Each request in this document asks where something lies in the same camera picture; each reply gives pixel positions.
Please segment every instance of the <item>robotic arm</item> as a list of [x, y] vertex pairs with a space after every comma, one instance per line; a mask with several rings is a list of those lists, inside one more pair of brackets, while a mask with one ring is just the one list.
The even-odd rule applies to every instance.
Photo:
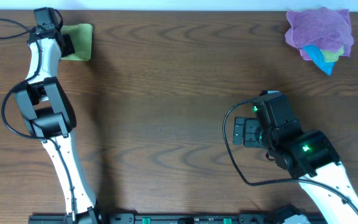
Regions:
[[[88, 223], [99, 223], [96, 217], [96, 196], [85, 179], [80, 158], [75, 146], [76, 118], [65, 92], [57, 80], [57, 67], [60, 59], [75, 52], [70, 36], [60, 33], [52, 8], [34, 11], [37, 30], [30, 35], [27, 44], [31, 49], [31, 65], [27, 78], [36, 77], [14, 90], [16, 103], [31, 136], [52, 139], [60, 146], [59, 150], [51, 141], [42, 141], [58, 175], [66, 201], [66, 212], [76, 222], [76, 214], [89, 213]], [[49, 101], [50, 106], [34, 109], [41, 101]]]
[[[358, 196], [339, 155], [318, 130], [303, 132], [285, 95], [263, 91], [252, 100], [257, 118], [236, 117], [234, 144], [264, 147], [267, 157], [293, 179], [313, 180], [344, 194], [358, 209]], [[300, 182], [328, 223], [358, 223], [358, 216], [340, 197], [316, 185]]]

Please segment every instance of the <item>crumpled cloth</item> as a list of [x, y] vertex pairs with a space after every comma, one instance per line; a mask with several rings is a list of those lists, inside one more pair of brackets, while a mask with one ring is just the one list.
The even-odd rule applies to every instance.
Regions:
[[303, 12], [288, 11], [291, 28], [285, 33], [285, 41], [300, 50], [304, 60], [311, 60], [302, 49], [314, 45], [320, 50], [338, 52], [344, 47], [342, 56], [349, 57], [354, 44], [349, 10], [330, 10], [325, 7]]

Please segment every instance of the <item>wooden table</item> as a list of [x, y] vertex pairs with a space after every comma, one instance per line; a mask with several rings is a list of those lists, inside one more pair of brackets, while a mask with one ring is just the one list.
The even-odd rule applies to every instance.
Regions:
[[[229, 160], [223, 116], [261, 90], [284, 92], [305, 130], [326, 133], [358, 193], [358, 13], [351, 14], [352, 56], [341, 58], [331, 77], [285, 43], [284, 12], [62, 15], [66, 25], [94, 27], [92, 59], [60, 62], [58, 77], [76, 112], [86, 178], [106, 212], [237, 213], [288, 203], [318, 211], [297, 184], [246, 186]], [[32, 11], [0, 11], [0, 17], [35, 25]], [[18, 32], [0, 24], [0, 35]], [[27, 76], [26, 40], [0, 40], [0, 109], [7, 91]], [[13, 99], [6, 111], [8, 121], [26, 131]], [[253, 116], [250, 106], [234, 114]], [[251, 181], [289, 177], [264, 150], [233, 150]], [[0, 116], [0, 223], [64, 210], [45, 150], [12, 134]]]

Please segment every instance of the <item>yellow cloth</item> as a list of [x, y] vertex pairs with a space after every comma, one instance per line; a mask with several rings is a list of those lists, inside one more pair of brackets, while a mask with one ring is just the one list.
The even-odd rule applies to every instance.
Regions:
[[75, 53], [63, 57], [62, 60], [84, 60], [91, 59], [92, 52], [92, 25], [78, 24], [74, 26], [63, 26], [62, 34], [69, 34]]
[[339, 56], [344, 53], [343, 46], [339, 49], [338, 52], [329, 52], [327, 50], [320, 50], [323, 53], [324, 61], [325, 62], [336, 62], [339, 60]]

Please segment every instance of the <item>green led light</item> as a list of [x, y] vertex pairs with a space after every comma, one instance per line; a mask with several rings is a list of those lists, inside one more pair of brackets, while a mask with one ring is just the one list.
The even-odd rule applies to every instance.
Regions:
[[309, 146], [303, 146], [302, 149], [306, 152], [306, 151], [309, 151], [311, 148], [309, 148]]

